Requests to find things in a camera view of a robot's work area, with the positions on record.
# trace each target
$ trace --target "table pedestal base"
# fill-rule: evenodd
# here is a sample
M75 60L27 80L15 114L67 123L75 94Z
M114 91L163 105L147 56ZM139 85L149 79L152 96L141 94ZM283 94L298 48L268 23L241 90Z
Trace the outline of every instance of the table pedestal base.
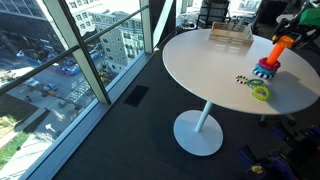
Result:
M197 110L186 111L178 116L174 123L173 131L179 145L191 154L208 156L222 145L223 134L219 123L208 115L199 132L195 127L202 112Z

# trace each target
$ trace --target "table top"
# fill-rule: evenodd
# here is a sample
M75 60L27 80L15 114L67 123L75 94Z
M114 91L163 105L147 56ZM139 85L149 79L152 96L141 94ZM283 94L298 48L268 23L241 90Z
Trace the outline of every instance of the table top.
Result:
M320 96L320 78L302 57L285 49L276 76L264 80L271 91L267 101L252 96L252 89L236 82L239 75L259 79L252 71L273 49L270 40L254 36L251 46L209 40L210 29L182 33L164 47L169 74L193 94L216 105L252 114L279 115L300 111Z

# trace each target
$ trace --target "red ring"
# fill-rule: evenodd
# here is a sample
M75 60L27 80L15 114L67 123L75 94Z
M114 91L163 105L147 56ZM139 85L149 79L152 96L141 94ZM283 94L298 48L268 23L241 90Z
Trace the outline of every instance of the red ring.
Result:
M273 65L270 65L268 64L266 61L267 61L268 58L262 58L259 60L259 65L263 68L263 69L266 69L266 70L269 70L269 71L276 71L280 68L281 66L281 63L279 61L277 61L275 64Z

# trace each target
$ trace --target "white round table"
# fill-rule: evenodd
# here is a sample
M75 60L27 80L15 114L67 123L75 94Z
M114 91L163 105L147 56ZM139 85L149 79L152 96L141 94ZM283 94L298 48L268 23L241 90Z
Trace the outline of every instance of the white round table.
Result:
M178 116L174 135L191 154L207 156L222 145L223 133L208 114L212 103L244 113L280 115L312 105L320 95L320 78L299 55L285 49L281 67L271 80L264 80L271 91L268 101L252 96L252 89L236 82L238 75L259 79L252 73L259 59L273 49L270 40L254 36L251 46L209 40L210 29L194 30L171 39L164 47L163 62L169 74L185 89L207 100L204 110Z

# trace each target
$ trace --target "chair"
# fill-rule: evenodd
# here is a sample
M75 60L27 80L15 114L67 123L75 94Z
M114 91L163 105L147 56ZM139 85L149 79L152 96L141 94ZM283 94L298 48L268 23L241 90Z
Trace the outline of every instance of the chair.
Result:
M228 0L203 0L197 20L197 28L211 28L213 22L231 20Z

